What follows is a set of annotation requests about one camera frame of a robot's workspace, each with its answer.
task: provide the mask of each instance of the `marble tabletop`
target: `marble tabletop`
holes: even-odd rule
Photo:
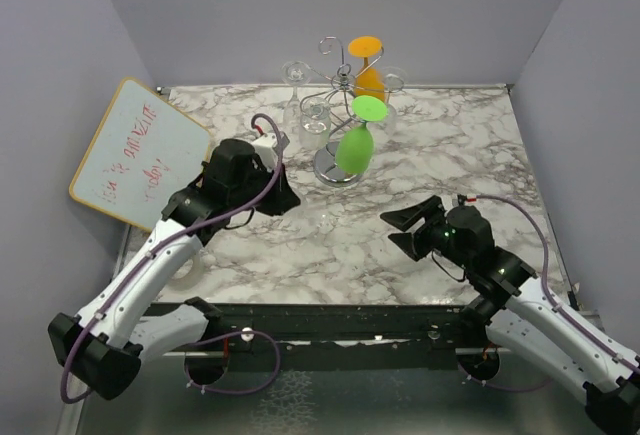
[[[319,91],[304,87],[300,96]],[[178,87],[169,100],[205,125],[213,143],[252,140],[251,116],[266,113],[282,121],[292,89],[232,85]],[[382,212],[440,195],[509,196],[547,227],[506,89],[407,89],[393,94],[395,133],[375,129],[376,153],[358,184],[343,189],[318,181],[313,153],[295,136],[285,153],[287,177],[303,205],[284,217],[256,214],[246,227],[217,234],[202,251],[205,270],[185,277],[181,270],[156,301],[320,304],[465,304],[472,287],[457,283],[430,259],[413,262],[387,239],[394,229]],[[508,205],[482,201],[478,208],[493,227],[496,243],[536,269],[542,248],[532,227]],[[246,219],[234,218],[234,224]],[[146,234],[133,231],[127,258]],[[460,271],[442,261],[454,276]],[[549,280],[566,291],[555,253]]]

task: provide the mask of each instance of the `white marble surface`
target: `white marble surface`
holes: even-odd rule
[[[180,87],[170,101],[208,127],[217,144],[228,137],[252,139],[249,120],[256,112],[280,121],[290,96],[289,87]],[[387,240],[394,229],[379,215],[432,194],[492,193],[521,202],[546,227],[508,95],[503,89],[411,89],[390,102],[398,112],[396,132],[391,138],[374,133],[377,151],[363,181],[347,189],[322,185],[312,171],[312,153],[292,137],[285,165],[290,184],[304,195],[302,209],[282,218],[256,214],[249,226],[217,234],[203,250],[205,273],[172,280],[157,300],[458,304],[475,298],[469,285],[451,280],[430,259],[415,263],[405,256]],[[488,201],[478,208],[498,244],[541,267],[540,241],[522,215]],[[134,233],[128,257],[145,236]],[[566,290],[555,254],[550,284]]]

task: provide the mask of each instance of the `black wire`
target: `black wire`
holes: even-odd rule
[[[465,275],[462,275],[462,278],[456,278],[456,277],[454,277],[453,275],[451,275],[451,274],[447,271],[447,269],[446,269],[446,268],[444,268],[442,265],[440,265],[440,262],[438,262],[438,261],[436,260],[436,257],[434,256],[433,252],[431,252],[431,260],[433,260],[433,263],[435,263],[436,265],[438,265],[438,268],[439,268],[440,270],[442,270],[444,273],[446,273],[446,274],[447,274],[447,276],[448,276],[449,278],[451,278],[452,280],[455,280],[455,281],[456,281],[456,282],[458,282],[458,283],[463,283],[463,282],[467,279],[467,277],[466,277]]]
[[[233,226],[233,227],[224,227],[224,229],[225,229],[225,230],[236,230],[237,228],[242,228],[242,227],[244,227],[245,225],[249,225],[249,222],[250,222],[251,220],[253,220],[253,216],[255,215],[255,213],[256,213],[256,209],[255,209],[255,208],[252,208],[252,209],[251,209],[251,212],[249,213],[249,218],[247,218],[247,221],[246,221],[246,222],[244,222],[243,224],[240,224],[240,225],[235,225],[235,226]]]

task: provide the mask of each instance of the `round metal base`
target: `round metal base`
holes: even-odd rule
[[[330,187],[348,187],[362,179],[361,173],[345,173],[336,166],[335,153],[339,142],[329,142],[313,157],[313,172],[316,178]]]

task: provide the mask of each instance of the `yellow whiteboard edge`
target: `yellow whiteboard edge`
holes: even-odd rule
[[[103,208],[100,208],[100,207],[98,207],[98,206],[96,206],[96,205],[94,205],[94,204],[92,204],[90,202],[87,202],[86,200],[83,200],[83,199],[79,198],[73,191],[73,188],[74,188],[74,186],[76,184],[76,181],[78,180],[78,177],[80,176],[80,173],[82,172],[82,169],[84,168],[84,164],[86,163],[87,158],[89,158],[89,154],[91,153],[91,150],[93,149],[93,145],[98,140],[98,137],[100,136],[100,132],[102,131],[102,127],[104,126],[105,122],[107,121],[107,117],[111,113],[111,109],[113,108],[114,103],[116,103],[116,99],[118,98],[118,95],[120,95],[120,91],[122,90],[122,87],[128,81],[132,81],[132,82],[138,84],[140,87],[144,88],[146,91],[148,91],[153,96],[155,96],[157,99],[159,99],[161,102],[166,103],[167,105],[171,106],[171,108],[177,110],[183,116],[185,116],[186,118],[191,120],[193,123],[195,123],[199,127],[202,127],[204,130],[206,130],[207,133],[209,133],[209,130],[207,129],[207,127],[205,127],[201,123],[199,123],[196,120],[194,120],[193,118],[191,118],[189,115],[184,113],[179,108],[177,108],[177,107],[171,105],[169,102],[163,100],[156,92],[151,90],[149,87],[147,87],[140,80],[138,80],[135,77],[125,77],[120,81],[120,85],[118,85],[118,89],[116,90],[116,93],[113,94],[113,97],[111,98],[111,102],[109,103],[109,106],[107,107],[107,111],[102,116],[102,120],[100,120],[100,125],[98,125],[98,129],[96,130],[96,133],[93,135],[93,138],[91,139],[91,143],[89,144],[89,148],[87,148],[87,151],[84,152],[84,156],[82,157],[82,161],[80,162],[80,165],[78,166],[78,169],[76,170],[76,173],[73,176],[73,180],[71,180],[71,184],[69,185],[69,195],[71,196],[71,198],[73,200],[75,200],[78,203],[81,203],[82,205],[86,205],[87,207],[93,208],[94,210],[97,210],[98,212],[102,212],[102,213],[104,213],[106,215],[109,215],[110,217],[113,217],[113,218],[115,218],[117,220],[120,220],[122,222],[128,223],[129,225],[133,225],[134,227],[140,228],[140,229],[142,229],[142,230],[144,230],[146,232],[150,232],[152,230],[151,227],[143,227],[141,225],[138,225],[137,223],[132,222],[131,220],[127,220],[125,218],[122,218],[122,217],[114,214],[114,213],[109,212],[108,210],[104,210]],[[210,149],[211,149],[211,142],[209,142],[209,145],[207,146],[207,149],[205,151],[204,157],[202,159],[203,161],[206,161],[205,157],[207,157],[208,153],[210,152]]]

